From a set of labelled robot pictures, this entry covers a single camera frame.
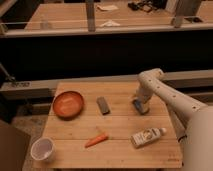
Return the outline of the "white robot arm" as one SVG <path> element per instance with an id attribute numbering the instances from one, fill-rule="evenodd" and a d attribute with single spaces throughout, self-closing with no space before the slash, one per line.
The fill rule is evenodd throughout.
<path id="1" fill-rule="evenodd" d="M 167 103 L 182 121 L 187 121 L 181 171 L 213 171 L 213 106 L 200 102 L 162 82 L 160 68 L 138 74 L 136 97 L 142 111 L 149 110 L 153 94 Z"/>

